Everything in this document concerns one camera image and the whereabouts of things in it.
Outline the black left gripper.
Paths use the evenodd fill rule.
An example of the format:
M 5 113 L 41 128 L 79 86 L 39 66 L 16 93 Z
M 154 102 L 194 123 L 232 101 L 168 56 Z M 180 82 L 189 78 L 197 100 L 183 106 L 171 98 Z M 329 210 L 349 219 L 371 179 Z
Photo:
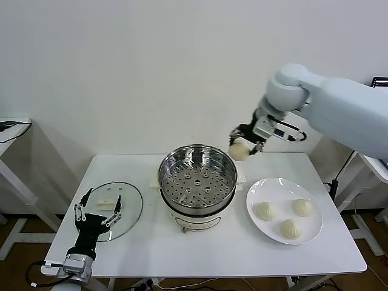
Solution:
M 86 213 L 84 208 L 90 198 L 93 188 L 90 188 L 85 195 L 82 196 L 79 203 L 74 205 L 75 211 L 75 226 L 79 231 L 75 245 L 68 249 L 68 254 L 80 254 L 89 257 L 96 257 L 96 243 L 101 234 L 107 233 L 109 227 L 116 224 L 121 219 L 121 195 L 118 196 L 116 206 L 113 210 L 113 215 L 109 218 L 106 216 Z

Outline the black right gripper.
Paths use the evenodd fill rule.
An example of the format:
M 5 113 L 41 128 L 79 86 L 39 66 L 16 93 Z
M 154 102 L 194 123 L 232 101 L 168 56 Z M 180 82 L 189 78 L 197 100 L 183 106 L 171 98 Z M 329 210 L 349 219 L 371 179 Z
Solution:
M 249 151 L 249 155 L 255 155 L 262 152 L 264 144 L 267 141 L 267 133 L 256 126 L 255 122 L 250 124 L 240 124 L 234 128 L 229 135 L 229 145 L 232 146 L 238 138 L 243 138 L 255 146 Z

